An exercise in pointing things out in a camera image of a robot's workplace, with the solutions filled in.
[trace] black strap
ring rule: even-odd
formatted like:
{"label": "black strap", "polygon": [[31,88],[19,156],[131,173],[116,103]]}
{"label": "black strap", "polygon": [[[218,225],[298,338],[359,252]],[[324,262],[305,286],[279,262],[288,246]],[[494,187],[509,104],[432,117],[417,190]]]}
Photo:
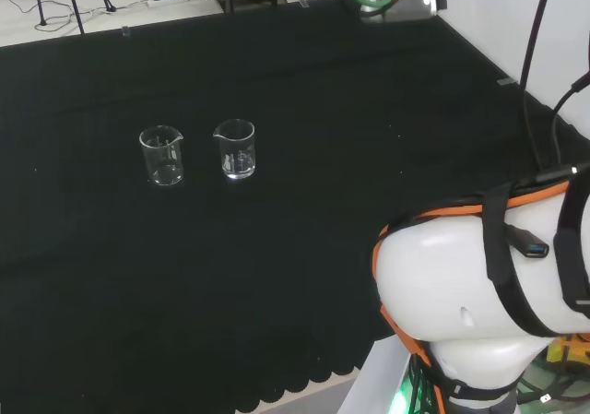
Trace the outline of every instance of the black strap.
{"label": "black strap", "polygon": [[561,205],[553,248],[560,273],[561,292],[567,305],[590,318],[590,286],[582,253],[582,216],[590,195],[590,170],[570,181]]}
{"label": "black strap", "polygon": [[503,387],[503,388],[495,388],[495,389],[480,389],[474,388],[466,384],[465,382],[461,382],[460,380],[450,379],[446,375],[444,375],[443,370],[441,369],[439,363],[432,357],[431,353],[429,353],[430,361],[432,363],[432,367],[428,366],[424,360],[418,355],[419,359],[419,366],[422,369],[422,372],[426,375],[426,378],[435,386],[438,386],[441,389],[442,395],[444,398],[457,398],[461,400],[479,400],[479,401],[490,401],[496,400],[506,393],[511,392],[513,389],[516,388],[518,382],[520,382],[520,377],[516,379],[511,384]]}
{"label": "black strap", "polygon": [[547,328],[531,308],[514,269],[504,224],[512,187],[508,183],[489,190],[483,196],[481,218],[488,278],[494,284],[506,313],[523,331],[531,336],[558,337],[559,334]]}

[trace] power strip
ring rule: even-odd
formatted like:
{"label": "power strip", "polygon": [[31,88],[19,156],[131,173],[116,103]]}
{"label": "power strip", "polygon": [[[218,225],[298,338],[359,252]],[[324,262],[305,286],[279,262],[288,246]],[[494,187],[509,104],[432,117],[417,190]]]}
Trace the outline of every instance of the power strip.
{"label": "power strip", "polygon": [[183,2],[188,2],[188,0],[150,0],[147,1],[147,6],[150,8],[155,8],[157,6],[173,6],[175,4],[182,4]]}

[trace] white device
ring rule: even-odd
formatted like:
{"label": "white device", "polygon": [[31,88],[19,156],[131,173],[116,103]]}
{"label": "white device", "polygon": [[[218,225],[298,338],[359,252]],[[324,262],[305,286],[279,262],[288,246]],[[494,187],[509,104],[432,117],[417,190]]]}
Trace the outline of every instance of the white device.
{"label": "white device", "polygon": [[[590,185],[588,173],[578,183]],[[506,223],[533,232],[549,245],[545,258],[526,258],[512,247],[511,255],[533,312],[547,328],[561,334],[590,332],[590,319],[564,300],[553,242],[560,215],[570,211],[563,211],[565,198],[580,196],[581,190],[585,191],[572,192],[571,183],[565,194],[514,207],[505,214]],[[571,243],[581,244],[584,259],[590,259],[590,212],[585,199],[582,204],[576,199],[582,214],[580,240]],[[590,276],[590,261],[584,272]],[[478,216],[439,217],[390,234],[379,248],[376,281],[383,307],[395,323],[410,337],[430,342],[431,354],[444,375],[470,387],[497,389],[514,383],[553,340],[527,334],[502,305],[488,277]],[[498,405],[508,394],[485,401],[451,395],[449,406],[451,412],[453,407],[463,408],[456,412],[477,412]],[[512,406],[512,412],[520,411]]]}

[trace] black fabric surface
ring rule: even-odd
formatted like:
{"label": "black fabric surface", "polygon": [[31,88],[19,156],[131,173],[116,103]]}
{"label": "black fabric surface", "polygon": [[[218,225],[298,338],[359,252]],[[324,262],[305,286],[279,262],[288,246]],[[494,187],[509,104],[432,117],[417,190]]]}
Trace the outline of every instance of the black fabric surface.
{"label": "black fabric surface", "polygon": [[[326,0],[8,47],[0,71],[6,412],[230,413],[349,373],[390,333],[385,222],[532,172],[516,86],[437,18]],[[231,184],[212,133],[235,117],[257,167]],[[155,124],[185,137],[179,187],[147,181]]]}

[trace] white wall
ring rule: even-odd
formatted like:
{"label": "white wall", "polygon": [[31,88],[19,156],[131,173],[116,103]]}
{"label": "white wall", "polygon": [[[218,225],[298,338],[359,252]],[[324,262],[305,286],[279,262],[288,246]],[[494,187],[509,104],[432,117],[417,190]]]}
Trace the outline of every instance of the white wall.
{"label": "white wall", "polygon": [[[525,57],[538,0],[448,0],[441,13],[453,28],[516,80]],[[528,90],[553,107],[588,71],[590,0],[549,0]],[[574,95],[562,116],[590,138],[590,88]]]}

